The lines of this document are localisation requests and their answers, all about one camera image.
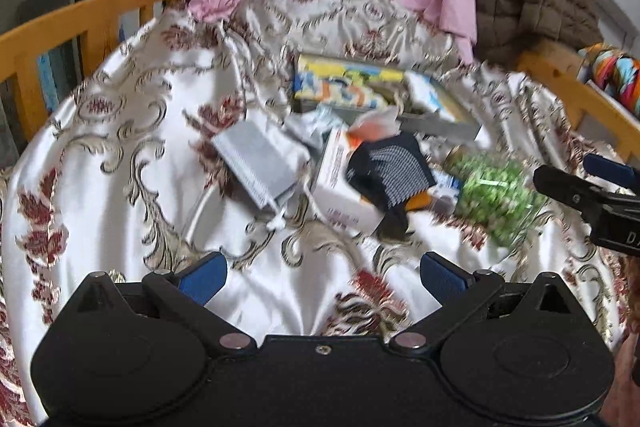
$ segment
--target brown quilted jacket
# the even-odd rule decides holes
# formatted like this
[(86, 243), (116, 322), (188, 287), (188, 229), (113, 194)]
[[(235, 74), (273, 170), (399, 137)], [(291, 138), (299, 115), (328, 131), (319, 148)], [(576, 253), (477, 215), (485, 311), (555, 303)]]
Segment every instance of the brown quilted jacket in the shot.
[(602, 41), (593, 0), (476, 0), (476, 57), (512, 66), (538, 38), (580, 49)]

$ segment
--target white box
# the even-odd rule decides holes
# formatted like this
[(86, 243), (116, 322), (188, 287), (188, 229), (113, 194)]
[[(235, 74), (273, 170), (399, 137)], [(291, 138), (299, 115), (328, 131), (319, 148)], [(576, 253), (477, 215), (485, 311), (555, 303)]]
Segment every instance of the white box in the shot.
[(327, 140), (312, 189), (318, 209), (332, 223), (371, 235), (383, 214), (347, 182), (351, 153), (360, 143), (345, 128), (335, 128)]

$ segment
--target glass jar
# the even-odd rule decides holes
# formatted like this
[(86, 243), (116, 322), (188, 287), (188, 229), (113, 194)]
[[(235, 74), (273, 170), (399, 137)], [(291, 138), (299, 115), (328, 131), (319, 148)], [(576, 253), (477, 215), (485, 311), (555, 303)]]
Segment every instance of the glass jar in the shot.
[(546, 202), (533, 169), (508, 156), (457, 147), (444, 169), (463, 182), (455, 215), (484, 226), (500, 247), (526, 234)]

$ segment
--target metal screw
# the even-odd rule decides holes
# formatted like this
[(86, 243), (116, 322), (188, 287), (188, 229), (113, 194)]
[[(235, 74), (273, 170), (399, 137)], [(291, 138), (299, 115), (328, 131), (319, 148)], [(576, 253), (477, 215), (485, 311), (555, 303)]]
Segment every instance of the metal screw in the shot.
[(407, 349), (418, 349), (427, 343), (427, 339), (420, 333), (400, 333), (396, 337), (396, 344)]
[(227, 333), (220, 337), (220, 346), (226, 349), (244, 349), (251, 344), (251, 337), (244, 333)]
[(328, 355), (331, 353), (331, 346), (316, 346), (316, 353), (318, 355)]

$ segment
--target wooden bed rail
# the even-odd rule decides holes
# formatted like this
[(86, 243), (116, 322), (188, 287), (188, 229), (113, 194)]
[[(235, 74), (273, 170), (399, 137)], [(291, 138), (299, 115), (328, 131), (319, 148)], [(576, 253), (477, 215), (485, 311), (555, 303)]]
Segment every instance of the wooden bed rail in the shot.
[(572, 129), (578, 129), (585, 115), (591, 115), (616, 137), (618, 155), (628, 162), (640, 158), (640, 133), (631, 117), (625, 116), (592, 87), (562, 73), (544, 57), (524, 52), (518, 60), (519, 71), (550, 89), (562, 102)]
[(90, 76), (118, 46), (120, 15), (140, 10), (140, 25), (154, 16), (154, 3), (170, 0), (85, 0), (38, 17), (0, 35), (0, 83), (14, 81), (14, 99), (24, 136), (31, 140), (47, 120), (37, 58), (80, 37), (82, 74)]

